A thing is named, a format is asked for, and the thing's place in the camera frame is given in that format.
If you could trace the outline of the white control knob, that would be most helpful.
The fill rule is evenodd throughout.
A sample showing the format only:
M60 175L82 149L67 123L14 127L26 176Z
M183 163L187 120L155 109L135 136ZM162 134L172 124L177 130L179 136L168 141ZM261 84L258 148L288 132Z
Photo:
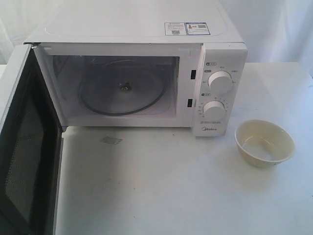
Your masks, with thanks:
M220 121L225 115L224 105L220 101L210 101L203 107L204 118L208 121Z
M226 71L213 73L210 75L207 83L214 94L226 94L232 89L232 78Z

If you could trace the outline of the white microwave door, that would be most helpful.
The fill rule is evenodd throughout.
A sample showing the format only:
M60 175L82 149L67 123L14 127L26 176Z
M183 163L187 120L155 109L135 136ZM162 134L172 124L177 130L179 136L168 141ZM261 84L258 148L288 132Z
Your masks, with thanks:
M35 45L15 47L0 78L0 232L52 235L62 127Z

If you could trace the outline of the clear tape patch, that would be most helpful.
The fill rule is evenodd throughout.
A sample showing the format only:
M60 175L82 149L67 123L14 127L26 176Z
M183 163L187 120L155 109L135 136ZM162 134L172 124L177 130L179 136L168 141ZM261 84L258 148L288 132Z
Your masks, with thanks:
M122 141L122 139L106 136L106 137L103 137L100 141L103 143L107 143L107 144L117 145Z

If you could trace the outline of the lower white control knob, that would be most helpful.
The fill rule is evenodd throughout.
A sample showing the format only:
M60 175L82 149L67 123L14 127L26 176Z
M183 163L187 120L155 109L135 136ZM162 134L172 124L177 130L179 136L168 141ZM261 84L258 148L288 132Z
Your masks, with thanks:
M220 121L225 115L224 105L220 101L210 101L203 107L204 118L208 121Z

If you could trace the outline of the cream ceramic bowl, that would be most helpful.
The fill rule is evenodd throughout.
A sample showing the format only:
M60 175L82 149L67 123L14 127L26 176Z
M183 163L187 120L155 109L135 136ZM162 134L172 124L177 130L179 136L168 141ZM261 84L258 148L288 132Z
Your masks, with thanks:
M268 168L289 160L295 152L291 135L282 127L265 120L241 123L234 133L237 149L250 165Z

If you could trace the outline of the white microwave oven body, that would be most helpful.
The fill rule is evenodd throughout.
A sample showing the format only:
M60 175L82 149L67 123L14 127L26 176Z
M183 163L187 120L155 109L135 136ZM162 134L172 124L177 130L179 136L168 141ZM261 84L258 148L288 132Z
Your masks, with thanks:
M210 35L167 36L164 23L207 23ZM184 127L196 137L225 134L247 57L247 47L217 0L67 0L26 39L35 45L60 123L69 126ZM153 106L125 116L88 109L80 84L93 68L135 60L164 65L170 84ZM210 75L226 71L232 89L214 94ZM203 107L220 101L220 121Z

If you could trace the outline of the blue white warning sticker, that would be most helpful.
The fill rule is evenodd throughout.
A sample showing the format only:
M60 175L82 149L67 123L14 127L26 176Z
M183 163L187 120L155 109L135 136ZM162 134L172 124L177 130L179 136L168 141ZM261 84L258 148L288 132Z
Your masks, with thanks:
M210 35L207 23L164 23L167 36Z

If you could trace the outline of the upper white control knob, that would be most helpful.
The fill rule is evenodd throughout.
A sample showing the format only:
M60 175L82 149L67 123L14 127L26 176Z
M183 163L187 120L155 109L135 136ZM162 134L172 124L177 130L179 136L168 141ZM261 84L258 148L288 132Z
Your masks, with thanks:
M213 73L210 75L207 83L214 94L226 94L232 89L232 78L226 71Z

